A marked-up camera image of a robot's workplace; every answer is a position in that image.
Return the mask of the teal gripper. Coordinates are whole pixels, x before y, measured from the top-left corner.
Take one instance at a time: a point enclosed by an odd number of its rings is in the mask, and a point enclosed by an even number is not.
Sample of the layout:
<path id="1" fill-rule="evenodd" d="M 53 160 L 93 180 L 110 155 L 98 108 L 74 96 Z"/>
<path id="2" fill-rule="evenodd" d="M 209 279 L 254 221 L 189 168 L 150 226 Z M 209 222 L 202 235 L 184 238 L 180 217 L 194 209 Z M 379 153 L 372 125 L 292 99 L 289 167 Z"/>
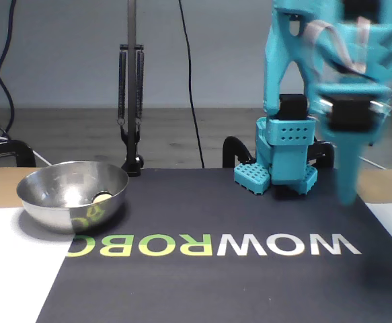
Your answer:
<path id="1" fill-rule="evenodd" d="M 337 146 L 336 189 L 342 205 L 356 198 L 363 145 L 377 141 L 390 113 L 391 89 L 376 83 L 324 83 L 316 87 L 320 133 Z"/>

